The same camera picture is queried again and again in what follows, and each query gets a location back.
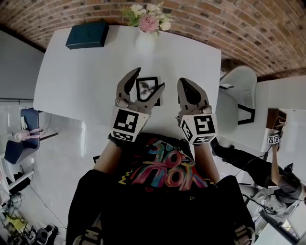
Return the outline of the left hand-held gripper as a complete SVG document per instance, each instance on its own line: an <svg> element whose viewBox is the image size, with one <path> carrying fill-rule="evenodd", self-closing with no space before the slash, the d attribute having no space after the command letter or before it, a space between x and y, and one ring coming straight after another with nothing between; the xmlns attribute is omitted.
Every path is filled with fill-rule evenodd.
<svg viewBox="0 0 306 245"><path fill-rule="evenodd" d="M151 93L146 101L130 101L130 91L139 76L141 68L127 73L117 85L115 106L112 109L111 136L128 142L134 142L146 125L151 110L160 98L165 84L162 83Z"/></svg>

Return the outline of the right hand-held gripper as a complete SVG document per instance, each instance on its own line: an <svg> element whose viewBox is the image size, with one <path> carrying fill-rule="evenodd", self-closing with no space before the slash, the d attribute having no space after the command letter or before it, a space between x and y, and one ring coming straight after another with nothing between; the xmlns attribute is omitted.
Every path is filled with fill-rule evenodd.
<svg viewBox="0 0 306 245"><path fill-rule="evenodd" d="M197 83L186 78L178 80L177 92L182 111L176 119L184 138L192 145L211 142L218 134L218 127L216 114L212 113L212 108L208 105L206 92ZM200 109L187 112L188 104Z"/></svg>

